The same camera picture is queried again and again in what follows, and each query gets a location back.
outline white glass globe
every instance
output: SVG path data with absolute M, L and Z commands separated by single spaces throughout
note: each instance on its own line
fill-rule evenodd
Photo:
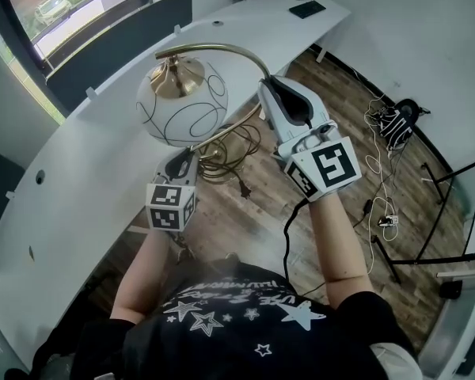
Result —
M 176 57 L 142 80 L 136 111 L 151 136 L 185 147 L 209 139 L 219 129 L 228 100 L 225 82 L 212 65 Z

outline curved desk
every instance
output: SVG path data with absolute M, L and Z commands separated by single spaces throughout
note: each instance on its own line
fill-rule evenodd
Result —
M 150 137 L 135 116 L 135 94 L 157 62 L 154 53 L 187 42 L 236 44 L 276 74 L 349 15 L 330 0 L 318 1 L 327 9 L 304 20 L 287 10 L 296 0 L 250 0 L 190 24 L 111 76 L 49 139 L 0 221 L 0 329 L 27 367 L 140 212 L 157 163 L 173 150 Z M 215 20 L 224 24 L 214 26 Z M 210 60 L 229 86 L 227 116 L 256 93 L 261 74 L 247 59 L 197 55 Z M 40 170 L 45 180 L 38 185 Z

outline black stand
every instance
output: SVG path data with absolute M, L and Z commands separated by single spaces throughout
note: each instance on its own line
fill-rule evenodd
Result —
M 422 166 L 422 169 L 426 169 L 427 173 L 429 174 L 430 178 L 433 180 L 433 184 L 435 185 L 436 191 L 438 192 L 440 196 L 440 201 L 439 203 L 442 205 L 440 207 L 440 211 L 438 215 L 436 216 L 435 223 L 433 224 L 433 227 L 431 228 L 431 231 L 429 232 L 429 235 L 427 236 L 426 241 L 424 242 L 424 245 L 422 246 L 422 249 L 419 251 L 415 259 L 410 259 L 410 260 L 393 260 L 390 259 L 389 254 L 387 253 L 386 249 L 384 248 L 383 244 L 380 242 L 378 237 L 375 235 L 371 237 L 371 242 L 376 244 L 378 248 L 380 249 L 380 252 L 382 253 L 384 259 L 386 260 L 386 263 L 389 265 L 390 271 L 393 273 L 394 279 L 397 283 L 401 284 L 401 280 L 399 278 L 399 275 L 397 274 L 396 269 L 394 268 L 394 265 L 396 264 L 441 264 L 441 263 L 456 263 L 456 262 L 468 262 L 471 260 L 475 260 L 475 253 L 471 253 L 469 255 L 465 255 L 466 253 L 466 248 L 468 247 L 468 241 L 469 238 L 471 237 L 472 230 L 473 230 L 473 223 L 475 222 L 475 212 L 473 214 L 473 221 L 472 221 L 472 226 L 470 227 L 469 233 L 468 233 L 468 239 L 466 240 L 465 243 L 465 248 L 462 251 L 461 256 L 453 256 L 453 257 L 440 257 L 438 259 L 420 259 L 422 255 L 424 254 L 424 251 L 428 247 L 429 241 L 431 240 L 433 234 L 435 233 L 436 227 L 439 223 L 439 220 L 442 218 L 443 211 L 445 210 L 445 206 L 447 205 L 447 200 L 449 199 L 450 191 L 452 190 L 452 184 L 454 183 L 454 178 L 461 174 L 466 172 L 467 170 L 470 170 L 475 167 L 475 162 L 472 163 L 471 165 L 468 165 L 460 170 L 457 170 L 455 172 L 449 173 L 446 176 L 442 177 L 441 179 L 436 179 L 435 176 L 433 175 L 433 172 L 431 169 L 429 169 L 429 166 L 427 163 L 424 163 Z M 443 183 L 444 181 L 450 180 L 449 183 L 449 189 L 447 190 L 446 195 L 442 193 L 442 190 L 440 188 L 440 183 Z

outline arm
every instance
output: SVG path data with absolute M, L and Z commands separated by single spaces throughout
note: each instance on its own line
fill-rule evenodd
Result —
M 118 288 L 112 319 L 138 324 L 153 310 L 168 251 L 169 237 L 165 232 L 153 230 L 146 236 Z
M 331 307 L 360 291 L 373 291 L 361 245 L 338 195 L 311 203 L 310 214 Z

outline black shirt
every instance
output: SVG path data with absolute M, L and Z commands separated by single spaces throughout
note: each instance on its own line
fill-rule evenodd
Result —
M 161 376 L 387 378 L 371 351 L 396 344 L 414 355 L 389 304 L 371 292 L 337 310 L 297 296 L 280 275 L 225 261 L 180 266 L 145 321 L 88 324 L 71 378 Z

